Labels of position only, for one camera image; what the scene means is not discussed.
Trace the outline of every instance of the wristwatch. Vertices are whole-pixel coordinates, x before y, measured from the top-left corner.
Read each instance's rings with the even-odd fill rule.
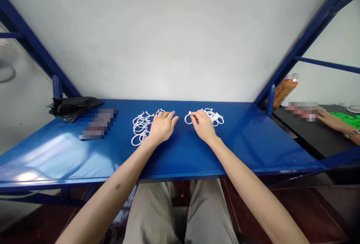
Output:
[[[349,134],[344,134],[344,136],[346,138],[350,138],[351,136],[355,135],[355,134],[360,134],[360,130],[357,130],[357,131],[353,131],[352,133],[349,133]]]

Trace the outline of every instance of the green object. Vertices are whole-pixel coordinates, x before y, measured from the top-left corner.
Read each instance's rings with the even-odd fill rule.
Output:
[[[343,113],[331,113],[341,120],[343,120],[346,124],[360,130],[360,115],[355,115],[355,117],[350,116],[348,114]]]

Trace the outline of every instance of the plastic curtain ring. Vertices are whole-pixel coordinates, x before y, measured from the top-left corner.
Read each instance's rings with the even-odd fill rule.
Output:
[[[147,111],[146,111],[145,113],[148,114],[148,116],[145,117],[145,118],[146,118],[146,121],[147,121],[149,124],[151,124],[152,121],[150,121],[149,119],[150,119],[150,117],[153,117],[153,116],[155,116],[155,115],[154,115],[154,114],[149,114]]]
[[[142,132],[144,129],[147,128],[147,124],[144,124],[144,123],[136,123],[134,125],[134,133],[135,134],[138,134],[138,132]]]
[[[217,115],[217,123],[219,123],[219,124],[224,124],[224,122],[225,122],[225,120],[224,120],[224,118],[221,116],[221,115],[219,115],[218,113],[215,113],[215,115]]]
[[[203,111],[203,112],[206,113],[206,115],[210,118],[210,120],[211,120],[211,122],[212,122],[212,124],[213,124],[214,127],[218,126],[219,124],[220,124],[220,125],[221,125],[221,124],[224,124],[224,122],[225,122],[225,121],[224,121],[224,118],[223,118],[221,115],[219,115],[218,113],[214,113],[214,112],[213,112],[213,109],[205,108],[205,109],[201,109],[201,110],[199,110],[199,111]],[[188,123],[188,122],[186,121],[186,118],[187,118],[189,115],[191,115],[191,112],[190,112],[190,111],[189,111],[189,114],[187,114],[187,115],[185,116],[185,118],[184,118],[185,123],[188,124],[188,125],[191,124],[191,123]]]
[[[133,132],[134,137],[131,139],[131,144],[133,146],[139,146],[142,141],[150,134],[148,131],[148,126],[151,125],[152,121],[150,120],[150,117],[154,117],[157,115],[160,111],[165,112],[162,108],[158,109],[156,114],[149,114],[147,111],[142,112],[142,114],[139,114],[137,117],[135,117],[132,121],[133,123]],[[134,144],[134,140],[136,137],[139,136],[140,142],[138,144]]]
[[[156,112],[155,114],[156,114],[156,115],[158,115],[158,113],[159,113],[160,111],[165,112],[163,109],[161,109],[161,108],[160,108],[160,110],[158,109],[158,110],[157,110],[157,112]]]
[[[144,112],[142,112],[142,114],[138,115],[138,117],[135,117],[135,118],[133,119],[132,123],[135,124],[134,121],[140,119],[141,117],[143,117],[143,114],[144,114]]]
[[[188,125],[192,124],[192,122],[187,123],[187,121],[186,121],[186,118],[187,118],[188,116],[190,116],[190,115],[191,115],[191,111],[189,111],[189,113],[188,113],[188,114],[185,116],[185,118],[184,118],[185,123],[188,124]]]
[[[143,142],[143,140],[147,137],[147,133],[150,133],[148,130],[144,130],[144,132],[143,133],[141,133],[141,134],[136,134],[132,139],[131,139],[131,144],[133,145],[133,146],[139,146],[142,142]],[[136,138],[136,137],[138,137],[139,136],[139,140],[140,140],[140,142],[137,144],[137,145],[135,145],[134,144],[134,139]]]

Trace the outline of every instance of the plastic bottle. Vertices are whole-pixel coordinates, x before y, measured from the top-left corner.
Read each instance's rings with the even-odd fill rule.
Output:
[[[275,90],[273,108],[278,108],[286,97],[295,89],[299,75],[293,73],[290,77],[285,78]]]

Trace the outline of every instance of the person's left hand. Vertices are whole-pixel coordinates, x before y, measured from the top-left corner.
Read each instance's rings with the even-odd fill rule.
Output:
[[[170,135],[173,134],[175,124],[179,119],[178,116],[173,118],[174,114],[175,111],[171,113],[161,111],[158,115],[154,116],[148,136],[149,140],[153,140],[154,143],[159,145],[170,138]]]

